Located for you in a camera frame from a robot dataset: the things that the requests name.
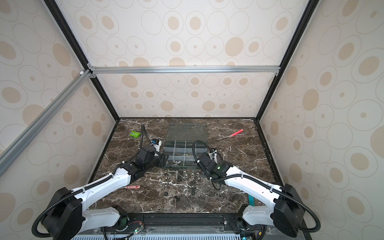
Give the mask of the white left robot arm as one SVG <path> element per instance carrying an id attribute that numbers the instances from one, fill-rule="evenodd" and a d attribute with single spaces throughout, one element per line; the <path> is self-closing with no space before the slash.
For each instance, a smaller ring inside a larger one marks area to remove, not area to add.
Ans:
<path id="1" fill-rule="evenodd" d="M 110 193 L 126 187 L 146 172 L 165 166 L 168 157 L 159 147 L 141 147 L 135 157 L 122 162 L 107 176 L 82 187 L 55 192 L 48 207 L 36 218 L 32 233 L 38 238 L 70 240 L 78 233 L 102 227 L 115 226 L 126 212 L 118 207 L 89 210 L 89 207 Z"/>

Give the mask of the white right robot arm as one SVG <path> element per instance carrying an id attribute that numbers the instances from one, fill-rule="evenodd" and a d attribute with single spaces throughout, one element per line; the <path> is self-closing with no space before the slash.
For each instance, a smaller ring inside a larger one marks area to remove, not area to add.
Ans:
<path id="1" fill-rule="evenodd" d="M 212 183 L 224 183 L 264 204 L 261 207 L 245 207 L 241 212 L 241 222 L 250 226 L 274 226 L 289 237 L 297 237 L 305 210 L 293 186 L 286 184 L 282 187 L 267 183 L 252 177 L 227 161 L 215 162 L 207 153 L 196 157 L 195 163 Z"/>

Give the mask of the clear plastic organizer box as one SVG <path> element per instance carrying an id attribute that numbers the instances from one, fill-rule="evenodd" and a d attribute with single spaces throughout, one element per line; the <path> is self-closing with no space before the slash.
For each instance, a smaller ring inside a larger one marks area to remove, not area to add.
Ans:
<path id="1" fill-rule="evenodd" d="M 194 141 L 207 142 L 207 126 L 203 124 L 170 124 L 163 144 L 163 152 L 168 157 L 166 168 L 176 170 L 195 170 L 196 156 L 208 151 L 208 148 Z M 173 161 L 181 161 L 179 165 L 173 165 Z"/>

